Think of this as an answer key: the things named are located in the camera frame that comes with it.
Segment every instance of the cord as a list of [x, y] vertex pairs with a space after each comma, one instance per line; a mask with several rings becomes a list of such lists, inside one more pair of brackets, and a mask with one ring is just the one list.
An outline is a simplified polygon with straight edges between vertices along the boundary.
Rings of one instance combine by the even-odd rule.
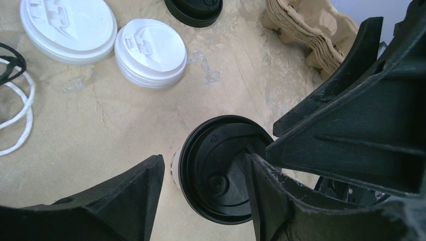
[[[10, 64], [10, 62], [8, 60], [4, 59], [3, 56], [0, 57], [0, 62], [3, 63], [3, 64], [6, 64], [6, 65]], [[15, 69], [18, 72], [22, 72], [22, 68], [20, 68], [18, 66], [15, 66]], [[24, 142], [27, 140], [28, 136], [30, 135], [31, 129], [33, 127], [33, 111], [31, 109], [31, 106], [33, 105], [33, 102], [34, 102], [34, 94], [35, 94], [35, 91], [36, 91], [36, 84], [34, 83], [33, 79], [30, 77], [30, 75], [26, 71], [22, 72], [22, 74], [25, 76], [25, 78], [27, 79], [27, 81], [30, 85], [30, 96], [27, 98], [27, 96], [24, 94], [24, 92], [11, 82], [6, 82], [4, 84], [7, 87], [11, 88], [14, 92], [16, 92], [16, 94], [19, 95], [22, 102], [24, 103], [24, 107], [12, 119], [0, 124], [0, 130], [14, 124], [18, 120], [20, 120], [24, 115], [27, 116], [27, 123], [25, 124], [25, 129], [22, 132], [22, 135], [21, 135], [21, 137], [19, 137], [16, 144], [14, 146], [6, 149], [6, 150], [0, 151], [0, 157], [7, 155], [7, 154], [15, 151], [19, 147], [21, 147], [24, 144]]]

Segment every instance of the black cable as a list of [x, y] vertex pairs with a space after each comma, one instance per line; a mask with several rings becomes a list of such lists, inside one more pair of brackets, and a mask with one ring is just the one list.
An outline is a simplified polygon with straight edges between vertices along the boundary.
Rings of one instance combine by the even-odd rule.
[[[27, 70], [27, 63], [25, 62], [24, 57], [18, 53], [14, 48], [7, 46], [6, 44], [0, 43], [0, 48], [4, 48], [12, 52], [13, 56], [0, 56], [0, 58], [9, 61], [10, 63], [6, 66], [6, 71], [0, 75], [0, 85], [3, 85], [7, 82], [10, 82], [20, 76], [22, 73]], [[21, 70], [13, 76], [10, 76], [13, 72], [13, 69], [18, 66]]]

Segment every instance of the white cup lid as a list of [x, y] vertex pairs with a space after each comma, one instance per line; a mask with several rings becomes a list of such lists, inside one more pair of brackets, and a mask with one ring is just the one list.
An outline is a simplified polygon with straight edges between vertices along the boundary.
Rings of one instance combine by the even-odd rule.
[[40, 50], [70, 64], [98, 62], [117, 34], [114, 14], [102, 0], [22, 0], [21, 19]]
[[134, 84], [164, 88], [178, 82], [186, 66], [186, 49], [179, 34], [154, 19], [134, 19], [117, 35], [117, 63]]

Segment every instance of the black cup lid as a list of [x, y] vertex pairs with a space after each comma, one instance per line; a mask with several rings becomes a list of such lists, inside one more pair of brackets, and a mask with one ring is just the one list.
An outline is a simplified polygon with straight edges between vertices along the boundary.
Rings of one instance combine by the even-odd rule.
[[210, 119], [189, 135], [179, 161], [181, 188], [201, 216], [221, 224], [251, 220], [244, 177], [245, 155], [265, 158], [272, 138], [255, 122], [236, 115]]
[[182, 23], [203, 28], [212, 25], [221, 14], [222, 0], [164, 0], [172, 15]]

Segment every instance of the cup lid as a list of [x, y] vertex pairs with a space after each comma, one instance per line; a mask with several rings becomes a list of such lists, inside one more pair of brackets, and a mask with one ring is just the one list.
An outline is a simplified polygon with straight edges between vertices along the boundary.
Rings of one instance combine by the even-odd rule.
[[182, 23], [203, 28], [219, 17], [223, 0], [164, 0], [172, 15]]
[[20, 14], [30, 39], [61, 62], [93, 63], [114, 46], [117, 22], [102, 0], [22, 0]]
[[266, 155], [272, 138], [255, 122], [236, 115], [210, 119], [182, 147], [181, 189], [201, 216], [221, 224], [251, 220], [244, 165], [246, 154]]
[[134, 19], [117, 35], [116, 59], [124, 76], [142, 87], [162, 88], [180, 80], [186, 49], [179, 34], [154, 19]]

